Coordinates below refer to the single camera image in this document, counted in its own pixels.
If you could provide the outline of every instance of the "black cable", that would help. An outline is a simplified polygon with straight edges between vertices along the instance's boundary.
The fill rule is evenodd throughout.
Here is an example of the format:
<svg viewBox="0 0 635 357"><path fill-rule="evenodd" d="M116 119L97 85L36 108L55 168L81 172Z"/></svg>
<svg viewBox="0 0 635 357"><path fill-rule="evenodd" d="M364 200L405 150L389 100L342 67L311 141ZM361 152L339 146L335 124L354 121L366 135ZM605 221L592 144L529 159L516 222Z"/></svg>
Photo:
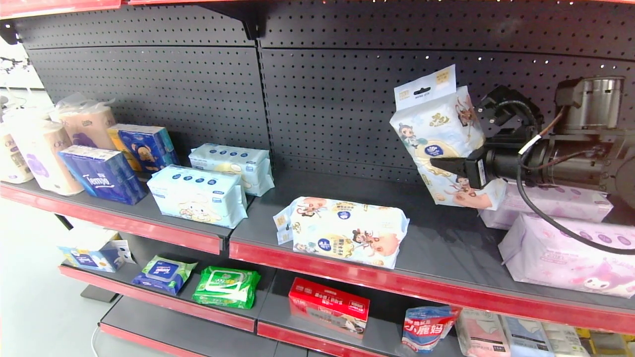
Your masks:
<svg viewBox="0 0 635 357"><path fill-rule="evenodd" d="M523 201L525 201L525 203L529 206L529 208L531 208L531 210L533 210L538 216L540 216L540 218L544 219L550 225L554 226L555 228L559 229L560 231L562 231L569 237L581 243L584 243L588 246L591 246L593 248L596 248L608 253L620 254L620 255L635 255L635 249L613 248L610 246L605 246L605 245L596 243L594 241L585 239L579 236L578 234L575 234L574 232L570 231L567 227L556 222L554 219L552 219L550 216L546 215L543 211L541 211L538 207L536 207L536 205L534 205L533 202L531 202L531 200L527 196L527 193L525 192L525 188L523 187L523 168L521 167L521 165L525 163L526 155L529 152L531 152L531 149L526 150L524 153L522 153L522 155L518 155L518 170L516 172L516 187L518 187L518 193L520 193L520 196L522 197Z"/></svg>

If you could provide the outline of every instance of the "purple tissue pack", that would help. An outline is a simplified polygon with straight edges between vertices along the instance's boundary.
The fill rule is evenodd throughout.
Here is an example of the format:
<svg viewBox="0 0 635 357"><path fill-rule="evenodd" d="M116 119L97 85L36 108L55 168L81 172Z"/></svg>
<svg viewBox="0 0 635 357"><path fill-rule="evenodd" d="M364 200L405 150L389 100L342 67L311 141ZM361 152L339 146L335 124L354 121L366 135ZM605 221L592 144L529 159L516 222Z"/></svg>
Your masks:
<svg viewBox="0 0 635 357"><path fill-rule="evenodd" d="M73 145L58 154L91 196L134 205L147 194L120 151Z"/></svg>

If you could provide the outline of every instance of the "green wet wipes pack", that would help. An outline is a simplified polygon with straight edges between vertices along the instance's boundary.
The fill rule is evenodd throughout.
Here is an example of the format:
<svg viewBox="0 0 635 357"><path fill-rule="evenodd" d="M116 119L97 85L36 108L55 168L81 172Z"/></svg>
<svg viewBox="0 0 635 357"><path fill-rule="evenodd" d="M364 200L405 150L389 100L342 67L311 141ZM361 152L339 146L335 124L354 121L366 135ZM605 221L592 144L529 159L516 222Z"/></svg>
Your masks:
<svg viewBox="0 0 635 357"><path fill-rule="evenodd" d="M199 304L251 309L260 275L255 271L207 267L192 299Z"/></svg>

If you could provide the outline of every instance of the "white floor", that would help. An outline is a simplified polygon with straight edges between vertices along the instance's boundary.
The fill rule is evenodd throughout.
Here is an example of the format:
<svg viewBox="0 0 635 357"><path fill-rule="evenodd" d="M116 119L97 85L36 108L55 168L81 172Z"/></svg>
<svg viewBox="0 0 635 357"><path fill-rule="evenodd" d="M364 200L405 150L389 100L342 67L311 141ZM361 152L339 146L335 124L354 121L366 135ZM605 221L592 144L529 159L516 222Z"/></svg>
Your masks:
<svg viewBox="0 0 635 357"><path fill-rule="evenodd" d="M64 233L52 213L0 199L2 357L93 356L91 335L110 304L80 297L86 284L59 273L55 236ZM104 333L95 346L99 357L167 356Z"/></svg>

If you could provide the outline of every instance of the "red box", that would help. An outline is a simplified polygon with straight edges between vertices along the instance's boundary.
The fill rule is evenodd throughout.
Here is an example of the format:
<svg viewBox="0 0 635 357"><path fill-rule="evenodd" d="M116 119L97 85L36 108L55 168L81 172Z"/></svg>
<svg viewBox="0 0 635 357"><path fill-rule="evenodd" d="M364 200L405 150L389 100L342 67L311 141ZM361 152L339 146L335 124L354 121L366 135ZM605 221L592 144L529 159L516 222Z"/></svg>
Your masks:
<svg viewBox="0 0 635 357"><path fill-rule="evenodd" d="M289 291L291 314L362 338L370 300L295 278Z"/></svg>

